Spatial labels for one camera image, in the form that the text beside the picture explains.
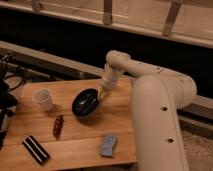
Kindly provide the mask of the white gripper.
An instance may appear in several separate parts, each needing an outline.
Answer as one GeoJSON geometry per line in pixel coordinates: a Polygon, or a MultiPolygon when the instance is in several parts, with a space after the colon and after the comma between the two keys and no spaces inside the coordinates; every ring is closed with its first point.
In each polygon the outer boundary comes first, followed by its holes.
{"type": "Polygon", "coordinates": [[[118,83],[119,78],[123,75],[124,70],[111,67],[108,63],[105,64],[103,74],[100,80],[102,88],[98,91],[98,100],[105,102],[118,83]]]}

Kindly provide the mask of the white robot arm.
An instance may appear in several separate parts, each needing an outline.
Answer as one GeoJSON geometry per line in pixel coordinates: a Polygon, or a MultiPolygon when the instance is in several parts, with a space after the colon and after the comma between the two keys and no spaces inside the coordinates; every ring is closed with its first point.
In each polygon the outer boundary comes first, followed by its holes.
{"type": "Polygon", "coordinates": [[[196,97],[195,81],[186,74],[111,50],[100,81],[101,99],[125,72],[134,77],[131,114],[138,170],[189,171],[177,111],[196,97]]]}

